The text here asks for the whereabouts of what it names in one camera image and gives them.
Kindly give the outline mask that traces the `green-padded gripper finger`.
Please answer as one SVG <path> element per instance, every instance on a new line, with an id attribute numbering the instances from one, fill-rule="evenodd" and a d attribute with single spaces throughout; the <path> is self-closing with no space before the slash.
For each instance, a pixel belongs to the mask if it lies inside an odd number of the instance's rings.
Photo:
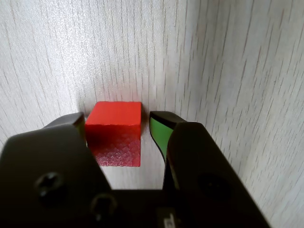
<path id="1" fill-rule="evenodd" d="M 198 122 L 151 111 L 150 135 L 165 161 L 163 188 L 185 228 L 267 228 L 230 163 Z"/>

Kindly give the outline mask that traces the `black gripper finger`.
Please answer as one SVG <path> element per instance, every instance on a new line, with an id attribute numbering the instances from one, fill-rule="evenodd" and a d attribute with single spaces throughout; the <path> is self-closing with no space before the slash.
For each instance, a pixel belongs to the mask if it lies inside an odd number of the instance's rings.
<path id="1" fill-rule="evenodd" d="M 10 137 L 0 156 L 3 228 L 107 228 L 110 186 L 88 149 L 83 113 Z"/>

